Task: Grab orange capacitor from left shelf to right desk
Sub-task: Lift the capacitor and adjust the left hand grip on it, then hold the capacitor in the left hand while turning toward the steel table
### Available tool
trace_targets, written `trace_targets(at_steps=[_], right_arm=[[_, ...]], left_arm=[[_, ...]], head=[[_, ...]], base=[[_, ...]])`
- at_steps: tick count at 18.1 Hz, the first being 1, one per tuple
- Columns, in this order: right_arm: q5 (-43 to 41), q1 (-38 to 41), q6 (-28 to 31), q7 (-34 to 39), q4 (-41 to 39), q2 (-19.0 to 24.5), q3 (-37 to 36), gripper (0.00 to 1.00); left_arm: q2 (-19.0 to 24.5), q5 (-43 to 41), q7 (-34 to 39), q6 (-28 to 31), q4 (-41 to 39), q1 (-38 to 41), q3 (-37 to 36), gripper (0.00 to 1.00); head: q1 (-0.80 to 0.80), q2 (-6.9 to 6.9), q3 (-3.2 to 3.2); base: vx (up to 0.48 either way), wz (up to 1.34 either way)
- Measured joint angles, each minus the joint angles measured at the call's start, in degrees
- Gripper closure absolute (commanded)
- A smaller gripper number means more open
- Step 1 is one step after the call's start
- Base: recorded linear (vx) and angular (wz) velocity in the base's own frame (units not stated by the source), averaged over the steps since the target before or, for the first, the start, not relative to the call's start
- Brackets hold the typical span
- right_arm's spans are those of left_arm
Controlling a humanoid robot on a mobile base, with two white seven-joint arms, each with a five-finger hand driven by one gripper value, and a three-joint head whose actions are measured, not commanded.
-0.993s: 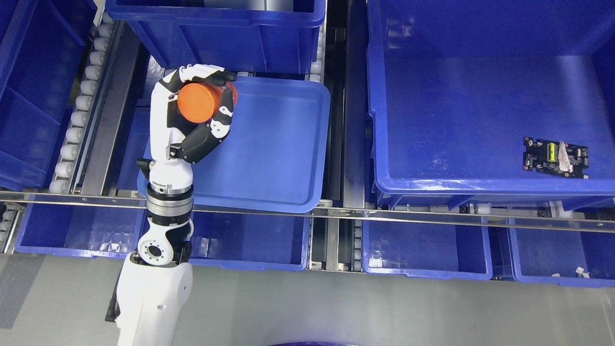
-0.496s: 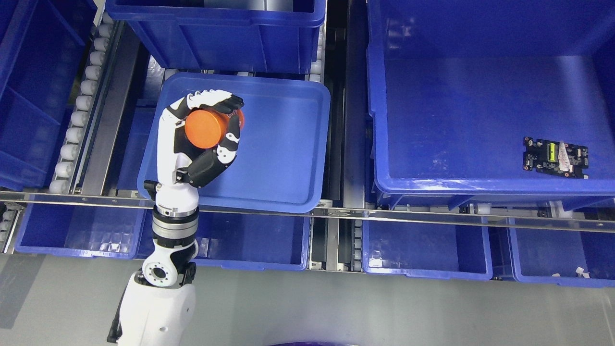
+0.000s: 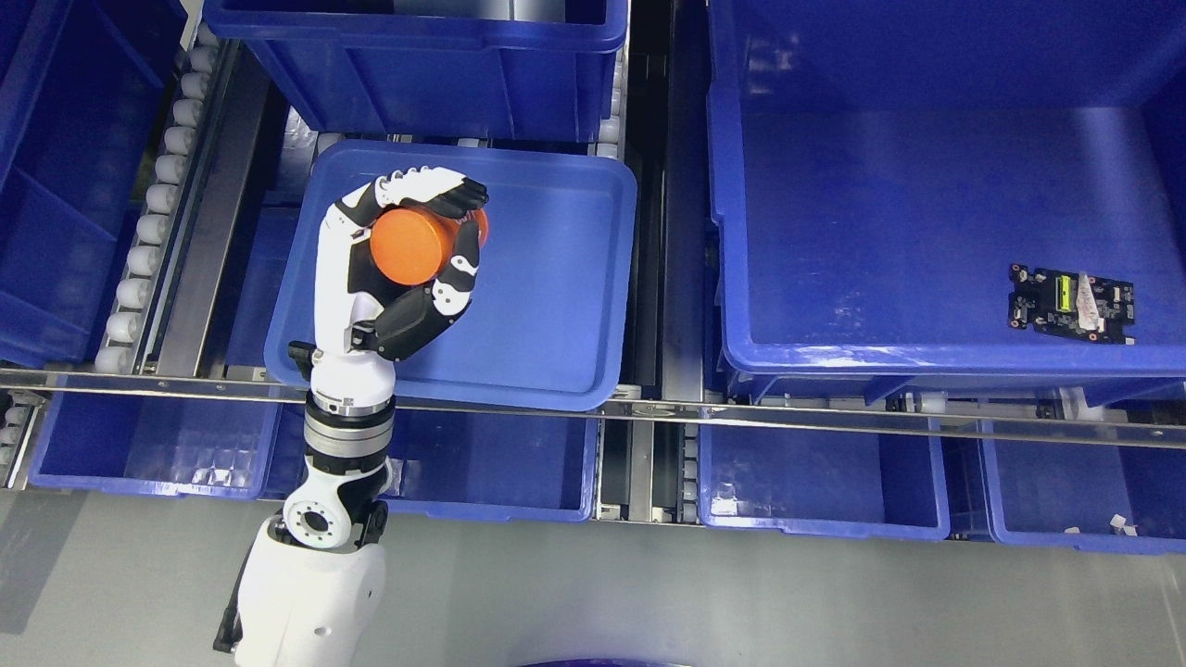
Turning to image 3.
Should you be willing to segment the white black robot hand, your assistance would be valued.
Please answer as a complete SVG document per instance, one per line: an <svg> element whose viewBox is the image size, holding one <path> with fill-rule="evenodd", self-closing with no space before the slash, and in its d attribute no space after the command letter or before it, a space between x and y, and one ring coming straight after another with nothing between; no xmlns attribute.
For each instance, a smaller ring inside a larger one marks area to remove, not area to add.
<svg viewBox="0 0 1186 667"><path fill-rule="evenodd" d="M391 400L395 364L436 339L471 306L490 195L444 166L374 177L326 208L318 227L310 393L337 414ZM380 231L385 214L442 222L435 254Z"/></svg>

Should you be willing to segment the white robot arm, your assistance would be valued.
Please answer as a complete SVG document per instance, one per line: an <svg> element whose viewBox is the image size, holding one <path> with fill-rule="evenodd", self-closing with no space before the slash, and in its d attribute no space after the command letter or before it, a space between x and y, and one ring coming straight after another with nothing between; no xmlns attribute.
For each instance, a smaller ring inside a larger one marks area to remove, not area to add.
<svg viewBox="0 0 1186 667"><path fill-rule="evenodd" d="M237 666L347 666L385 591L391 396L310 392L304 474L255 532L212 648Z"/></svg>

